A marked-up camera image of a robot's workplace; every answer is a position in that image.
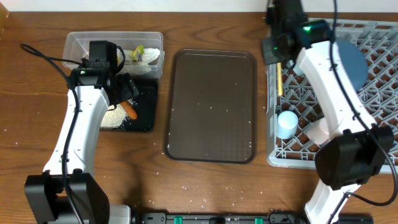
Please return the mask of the light blue bowl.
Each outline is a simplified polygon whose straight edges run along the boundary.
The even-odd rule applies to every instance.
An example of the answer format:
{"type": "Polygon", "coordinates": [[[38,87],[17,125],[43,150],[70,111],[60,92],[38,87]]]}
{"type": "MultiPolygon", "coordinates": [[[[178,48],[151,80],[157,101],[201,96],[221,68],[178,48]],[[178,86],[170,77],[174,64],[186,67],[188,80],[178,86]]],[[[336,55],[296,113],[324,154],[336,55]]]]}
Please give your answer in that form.
{"type": "Polygon", "coordinates": [[[299,69],[299,66],[295,64],[293,60],[290,60],[286,63],[286,67],[293,70],[293,72],[298,75],[298,76],[303,76],[304,73],[301,69],[299,69]]]}

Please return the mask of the orange carrot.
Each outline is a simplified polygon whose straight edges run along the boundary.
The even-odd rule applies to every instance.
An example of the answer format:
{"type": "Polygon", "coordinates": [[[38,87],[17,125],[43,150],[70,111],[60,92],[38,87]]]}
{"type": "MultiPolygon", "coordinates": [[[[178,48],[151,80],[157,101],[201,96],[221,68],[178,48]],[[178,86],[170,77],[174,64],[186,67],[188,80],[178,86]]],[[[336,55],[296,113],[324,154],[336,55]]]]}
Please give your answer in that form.
{"type": "Polygon", "coordinates": [[[136,111],[127,101],[121,102],[120,105],[130,119],[133,119],[133,120],[137,119],[136,111]]]}

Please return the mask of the yellow plastic spoon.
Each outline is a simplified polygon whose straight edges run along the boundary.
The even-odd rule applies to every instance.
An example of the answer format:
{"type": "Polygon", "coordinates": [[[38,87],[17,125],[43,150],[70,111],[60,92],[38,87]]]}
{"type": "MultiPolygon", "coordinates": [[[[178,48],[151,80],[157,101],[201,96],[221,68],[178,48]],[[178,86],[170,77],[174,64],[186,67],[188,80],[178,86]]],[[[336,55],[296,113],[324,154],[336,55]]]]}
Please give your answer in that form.
{"type": "Polygon", "coordinates": [[[282,81],[282,65],[280,62],[276,64],[277,67],[277,94],[283,95],[283,81],[282,81]]]}

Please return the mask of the white rice pile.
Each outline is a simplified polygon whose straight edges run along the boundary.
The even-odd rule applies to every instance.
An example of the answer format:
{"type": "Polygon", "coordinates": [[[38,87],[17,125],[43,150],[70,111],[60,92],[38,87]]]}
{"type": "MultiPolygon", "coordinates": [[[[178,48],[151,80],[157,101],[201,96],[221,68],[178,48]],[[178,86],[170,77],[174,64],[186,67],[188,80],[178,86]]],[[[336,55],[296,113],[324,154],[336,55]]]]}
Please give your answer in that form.
{"type": "Polygon", "coordinates": [[[126,113],[121,104],[118,104],[116,108],[110,106],[105,113],[100,128],[102,129],[114,129],[123,126],[123,122],[130,121],[131,118],[126,113]]]}

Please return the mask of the silver green snack wrapper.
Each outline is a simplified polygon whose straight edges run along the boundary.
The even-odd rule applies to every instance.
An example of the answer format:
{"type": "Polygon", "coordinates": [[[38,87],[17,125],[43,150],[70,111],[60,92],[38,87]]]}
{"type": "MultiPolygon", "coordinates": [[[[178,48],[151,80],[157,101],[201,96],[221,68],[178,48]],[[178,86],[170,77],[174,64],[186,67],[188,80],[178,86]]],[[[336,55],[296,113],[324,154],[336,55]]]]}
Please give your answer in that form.
{"type": "Polygon", "coordinates": [[[132,51],[131,57],[134,62],[141,62],[144,55],[144,46],[139,45],[137,48],[132,51]]]}

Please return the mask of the white paper napkin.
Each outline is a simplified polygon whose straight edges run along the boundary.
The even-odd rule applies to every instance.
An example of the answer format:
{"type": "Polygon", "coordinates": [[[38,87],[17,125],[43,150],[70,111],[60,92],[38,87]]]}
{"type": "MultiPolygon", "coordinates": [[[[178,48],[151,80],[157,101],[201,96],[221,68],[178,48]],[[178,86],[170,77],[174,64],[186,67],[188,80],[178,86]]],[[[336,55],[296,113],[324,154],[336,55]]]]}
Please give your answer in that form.
{"type": "Polygon", "coordinates": [[[120,50],[117,49],[117,61],[120,65],[124,60],[124,65],[121,73],[129,73],[130,75],[143,75],[152,70],[152,66],[157,63],[160,57],[160,50],[154,48],[145,48],[144,55],[141,62],[134,62],[131,53],[134,50],[120,50]]]}

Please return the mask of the dark blue plate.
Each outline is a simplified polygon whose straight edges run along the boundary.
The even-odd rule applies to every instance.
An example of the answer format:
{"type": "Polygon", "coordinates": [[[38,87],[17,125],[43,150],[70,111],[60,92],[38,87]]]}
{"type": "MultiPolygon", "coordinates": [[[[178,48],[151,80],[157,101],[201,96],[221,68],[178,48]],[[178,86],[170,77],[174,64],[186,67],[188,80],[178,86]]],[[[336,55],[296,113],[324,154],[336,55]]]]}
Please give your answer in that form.
{"type": "Polygon", "coordinates": [[[348,40],[337,39],[338,51],[347,76],[358,92],[368,79],[368,64],[360,49],[348,40]]]}

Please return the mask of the light blue cup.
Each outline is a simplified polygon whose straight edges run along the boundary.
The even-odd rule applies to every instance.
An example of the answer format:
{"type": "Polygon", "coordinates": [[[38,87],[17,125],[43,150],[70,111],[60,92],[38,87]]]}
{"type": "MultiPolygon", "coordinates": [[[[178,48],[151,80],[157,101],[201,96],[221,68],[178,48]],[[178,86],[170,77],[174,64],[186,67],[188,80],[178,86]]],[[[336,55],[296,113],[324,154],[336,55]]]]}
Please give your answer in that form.
{"type": "Polygon", "coordinates": [[[292,111],[283,111],[277,117],[277,137],[290,139],[295,136],[299,119],[292,111]]]}

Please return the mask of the pink cup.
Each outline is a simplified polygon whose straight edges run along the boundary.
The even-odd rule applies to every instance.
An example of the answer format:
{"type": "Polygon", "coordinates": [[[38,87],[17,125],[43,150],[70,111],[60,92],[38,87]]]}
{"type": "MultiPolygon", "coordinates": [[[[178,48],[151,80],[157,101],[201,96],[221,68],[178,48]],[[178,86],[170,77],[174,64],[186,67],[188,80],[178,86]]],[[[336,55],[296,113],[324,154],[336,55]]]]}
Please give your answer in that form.
{"type": "Polygon", "coordinates": [[[309,130],[306,131],[306,135],[309,140],[313,141],[318,146],[328,142],[330,136],[326,118],[316,120],[309,130]]]}

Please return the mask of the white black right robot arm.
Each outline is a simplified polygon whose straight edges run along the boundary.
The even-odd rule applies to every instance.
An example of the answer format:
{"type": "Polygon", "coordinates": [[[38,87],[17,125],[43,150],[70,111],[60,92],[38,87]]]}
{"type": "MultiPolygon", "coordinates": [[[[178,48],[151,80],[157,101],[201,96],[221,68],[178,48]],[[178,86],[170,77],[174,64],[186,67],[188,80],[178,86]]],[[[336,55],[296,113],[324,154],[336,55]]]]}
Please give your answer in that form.
{"type": "Polygon", "coordinates": [[[266,23],[271,32],[262,41],[268,104],[282,91],[282,68],[293,61],[310,82],[328,128],[328,140],[315,154],[320,180],[297,222],[335,223],[347,200],[384,164],[397,176],[389,158],[394,134],[378,126],[358,98],[340,59],[334,24],[310,21],[300,1],[269,1],[266,23]]]}

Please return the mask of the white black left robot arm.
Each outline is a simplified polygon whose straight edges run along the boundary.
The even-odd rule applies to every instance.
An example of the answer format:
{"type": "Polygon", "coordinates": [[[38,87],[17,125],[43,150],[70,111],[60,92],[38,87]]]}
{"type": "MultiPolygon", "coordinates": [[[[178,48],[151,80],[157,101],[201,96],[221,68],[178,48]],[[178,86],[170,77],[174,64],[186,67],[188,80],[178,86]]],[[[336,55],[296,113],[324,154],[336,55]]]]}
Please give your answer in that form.
{"type": "Polygon", "coordinates": [[[88,59],[64,75],[68,104],[55,149],[40,175],[29,175],[24,192],[37,223],[133,223],[127,205],[112,205],[94,178],[101,122],[110,106],[139,91],[120,71],[122,48],[107,40],[90,42],[88,59]]]}

